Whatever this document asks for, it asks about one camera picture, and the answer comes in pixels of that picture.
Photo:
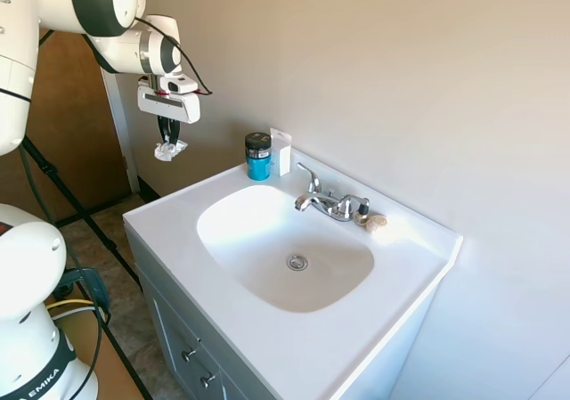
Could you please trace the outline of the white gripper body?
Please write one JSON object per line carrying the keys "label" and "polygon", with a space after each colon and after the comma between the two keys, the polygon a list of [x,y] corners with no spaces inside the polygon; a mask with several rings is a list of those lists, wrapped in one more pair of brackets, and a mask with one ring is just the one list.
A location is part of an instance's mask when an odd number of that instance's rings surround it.
{"label": "white gripper body", "polygon": [[140,111],[192,124],[200,120],[200,100],[195,93],[157,95],[147,86],[138,86]]}

